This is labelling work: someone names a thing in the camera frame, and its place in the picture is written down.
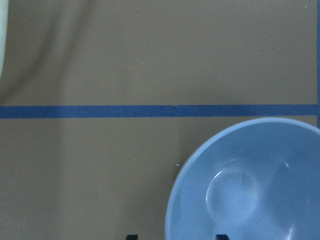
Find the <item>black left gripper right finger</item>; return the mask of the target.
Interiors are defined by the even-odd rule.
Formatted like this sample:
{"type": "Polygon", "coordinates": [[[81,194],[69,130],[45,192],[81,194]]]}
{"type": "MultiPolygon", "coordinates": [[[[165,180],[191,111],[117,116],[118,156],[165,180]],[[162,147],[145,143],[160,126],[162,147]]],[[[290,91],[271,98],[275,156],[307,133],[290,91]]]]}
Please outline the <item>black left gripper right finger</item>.
{"type": "Polygon", "coordinates": [[[230,240],[227,234],[217,234],[216,240],[230,240]]]}

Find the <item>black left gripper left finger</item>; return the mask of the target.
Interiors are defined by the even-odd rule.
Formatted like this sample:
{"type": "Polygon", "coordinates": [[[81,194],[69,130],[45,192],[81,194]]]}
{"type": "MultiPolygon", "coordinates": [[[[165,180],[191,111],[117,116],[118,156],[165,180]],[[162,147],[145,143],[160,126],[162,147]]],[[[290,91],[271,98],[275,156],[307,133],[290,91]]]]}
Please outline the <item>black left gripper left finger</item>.
{"type": "Polygon", "coordinates": [[[125,240],[138,240],[137,234],[128,234],[125,238],[125,240]]]}

